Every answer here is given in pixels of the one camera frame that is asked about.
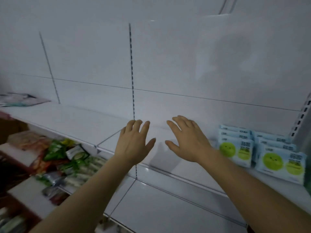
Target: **green circle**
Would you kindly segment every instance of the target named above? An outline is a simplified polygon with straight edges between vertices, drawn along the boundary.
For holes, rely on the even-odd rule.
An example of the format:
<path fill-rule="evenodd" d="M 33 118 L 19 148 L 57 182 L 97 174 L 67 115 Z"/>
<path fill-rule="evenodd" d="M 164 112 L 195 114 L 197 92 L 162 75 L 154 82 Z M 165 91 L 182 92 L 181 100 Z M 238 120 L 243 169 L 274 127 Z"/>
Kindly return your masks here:
<path fill-rule="evenodd" d="M 278 171 L 283 167 L 283 160 L 276 153 L 266 153 L 262 157 L 262 161 L 267 168 L 274 171 Z"/>
<path fill-rule="evenodd" d="M 304 168 L 300 163 L 289 161 L 286 165 L 286 170 L 293 175 L 300 175 L 304 172 Z"/>
<path fill-rule="evenodd" d="M 219 150 L 226 157 L 233 157 L 235 155 L 235 146 L 230 142 L 224 142 L 220 145 Z"/>
<path fill-rule="evenodd" d="M 249 151 L 239 149 L 238 157 L 242 160 L 249 160 L 251 158 L 251 153 Z"/>

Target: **stacked packages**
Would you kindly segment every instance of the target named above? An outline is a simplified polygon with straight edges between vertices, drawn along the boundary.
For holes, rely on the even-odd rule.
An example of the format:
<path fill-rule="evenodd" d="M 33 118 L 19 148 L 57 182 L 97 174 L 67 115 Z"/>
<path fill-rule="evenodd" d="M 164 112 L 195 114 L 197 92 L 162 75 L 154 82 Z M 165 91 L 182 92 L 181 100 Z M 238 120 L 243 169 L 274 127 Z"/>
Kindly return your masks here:
<path fill-rule="evenodd" d="M 253 161 L 259 172 L 304 184 L 307 157 L 289 137 L 220 125 L 218 148 L 239 166 L 250 168 Z"/>

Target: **person's right arm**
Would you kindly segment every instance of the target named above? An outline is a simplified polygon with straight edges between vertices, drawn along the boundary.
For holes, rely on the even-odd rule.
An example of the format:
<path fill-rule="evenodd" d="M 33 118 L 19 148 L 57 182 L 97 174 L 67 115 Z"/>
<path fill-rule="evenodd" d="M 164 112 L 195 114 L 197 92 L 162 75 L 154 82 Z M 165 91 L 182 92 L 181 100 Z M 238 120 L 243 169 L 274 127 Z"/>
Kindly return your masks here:
<path fill-rule="evenodd" d="M 167 124 L 179 146 L 172 141 L 166 145 L 182 159 L 201 165 L 256 233 L 311 232 L 311 215 L 212 148 L 194 121 L 183 116 L 173 120 L 179 127 L 172 121 Z"/>

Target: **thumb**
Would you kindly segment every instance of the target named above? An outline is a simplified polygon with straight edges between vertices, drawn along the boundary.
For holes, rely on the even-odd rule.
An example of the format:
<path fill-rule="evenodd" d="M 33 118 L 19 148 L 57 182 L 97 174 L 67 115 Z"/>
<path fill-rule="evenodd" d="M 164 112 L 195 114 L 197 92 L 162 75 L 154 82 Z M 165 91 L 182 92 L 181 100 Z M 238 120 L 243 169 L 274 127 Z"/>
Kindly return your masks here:
<path fill-rule="evenodd" d="M 169 147 L 171 151 L 175 154 L 179 153 L 179 146 L 175 145 L 172 141 L 165 141 L 165 144 Z"/>
<path fill-rule="evenodd" d="M 149 153 L 151 151 L 151 149 L 153 148 L 153 146 L 155 145 L 156 139 L 152 138 L 148 144 L 146 144 L 146 148 L 147 148 L 147 152 Z"/>

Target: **finger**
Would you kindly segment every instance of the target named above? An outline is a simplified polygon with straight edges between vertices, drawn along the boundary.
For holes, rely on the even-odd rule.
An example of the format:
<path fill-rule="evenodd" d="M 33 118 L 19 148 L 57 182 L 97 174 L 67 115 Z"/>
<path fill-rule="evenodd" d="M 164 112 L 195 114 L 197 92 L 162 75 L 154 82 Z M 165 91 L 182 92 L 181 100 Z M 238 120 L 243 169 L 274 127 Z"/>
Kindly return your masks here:
<path fill-rule="evenodd" d="M 166 121 L 166 123 L 169 126 L 169 128 L 172 130 L 172 132 L 174 133 L 175 137 L 177 138 L 177 136 L 179 136 L 179 134 L 181 133 L 181 130 L 179 129 L 179 127 L 170 120 Z"/>
<path fill-rule="evenodd" d="M 172 141 L 165 141 L 165 144 L 169 147 L 171 151 L 173 151 L 175 154 L 179 153 L 179 146 L 175 145 Z"/>
<path fill-rule="evenodd" d="M 149 153 L 151 151 L 151 149 L 153 148 L 153 146 L 155 145 L 155 142 L 156 142 L 156 139 L 155 138 L 152 138 L 148 144 L 146 144 L 146 149 L 147 149 L 147 152 Z"/>
<path fill-rule="evenodd" d="M 191 120 L 187 119 L 185 116 L 182 116 L 182 115 L 178 115 L 178 117 L 180 117 L 182 120 L 184 120 L 188 127 L 193 127 Z"/>
<path fill-rule="evenodd" d="M 149 131 L 149 125 L 150 125 L 150 121 L 146 121 L 145 124 L 142 126 L 142 130 L 140 131 L 140 133 L 144 137 L 147 137 L 147 133 Z"/>
<path fill-rule="evenodd" d="M 186 127 L 188 127 L 186 125 L 185 121 L 182 120 L 180 117 L 173 117 L 172 119 L 177 123 L 177 125 L 180 127 L 181 130 L 183 130 Z"/>
<path fill-rule="evenodd" d="M 120 131 L 120 136 L 122 136 L 124 133 L 125 133 L 125 129 L 126 127 L 122 128 L 121 131 Z"/>
<path fill-rule="evenodd" d="M 127 125 L 126 125 L 125 131 L 126 131 L 126 132 L 132 131 L 134 123 L 135 123 L 135 120 L 129 121 L 129 122 L 127 123 Z"/>
<path fill-rule="evenodd" d="M 194 126 L 196 129 L 200 129 L 199 125 L 197 125 L 195 121 L 191 120 L 191 123 L 193 124 L 193 126 Z"/>
<path fill-rule="evenodd" d="M 139 132 L 140 125 L 142 125 L 142 121 L 140 119 L 136 120 L 133 126 L 133 131 Z"/>

